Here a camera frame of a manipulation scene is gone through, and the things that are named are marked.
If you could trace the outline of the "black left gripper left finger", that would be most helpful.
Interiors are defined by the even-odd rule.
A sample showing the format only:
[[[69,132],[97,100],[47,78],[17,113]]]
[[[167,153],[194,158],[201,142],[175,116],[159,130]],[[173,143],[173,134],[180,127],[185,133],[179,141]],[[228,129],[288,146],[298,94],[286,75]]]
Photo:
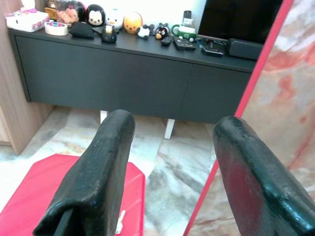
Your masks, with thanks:
[[[75,209],[86,236],[113,236],[123,197],[126,166],[135,131],[132,114],[112,111],[92,142],[69,169],[43,217],[35,236],[52,235],[63,213]]]

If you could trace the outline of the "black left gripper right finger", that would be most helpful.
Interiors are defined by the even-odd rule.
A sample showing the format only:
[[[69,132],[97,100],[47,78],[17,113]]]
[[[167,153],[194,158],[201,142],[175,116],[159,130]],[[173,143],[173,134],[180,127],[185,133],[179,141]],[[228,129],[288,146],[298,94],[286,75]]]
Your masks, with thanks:
[[[314,235],[313,199],[246,121],[233,116],[220,119],[213,140],[241,235]]]

